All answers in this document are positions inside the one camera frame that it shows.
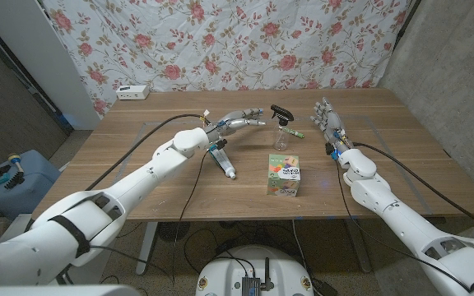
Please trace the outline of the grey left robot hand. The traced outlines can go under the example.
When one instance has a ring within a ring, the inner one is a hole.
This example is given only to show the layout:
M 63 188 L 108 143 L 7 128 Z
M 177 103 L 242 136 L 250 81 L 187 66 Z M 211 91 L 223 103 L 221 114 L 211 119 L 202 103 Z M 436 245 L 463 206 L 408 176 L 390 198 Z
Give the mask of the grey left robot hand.
M 229 136 L 245 126 L 265 126 L 266 123 L 259 118 L 263 109 L 244 109 L 228 113 L 216 123 L 204 127 L 209 142 L 215 142 L 223 136 Z

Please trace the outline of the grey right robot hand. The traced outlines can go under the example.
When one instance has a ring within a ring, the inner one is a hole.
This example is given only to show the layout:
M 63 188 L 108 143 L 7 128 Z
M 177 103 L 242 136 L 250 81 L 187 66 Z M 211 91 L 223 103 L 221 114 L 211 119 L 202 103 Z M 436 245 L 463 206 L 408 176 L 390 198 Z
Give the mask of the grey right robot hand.
M 328 155 L 333 153 L 340 155 L 353 148 L 352 142 L 346 135 L 344 123 L 326 97 L 322 98 L 321 103 L 315 104 L 314 112 L 315 115 L 311 116 L 310 120 L 323 133 Z

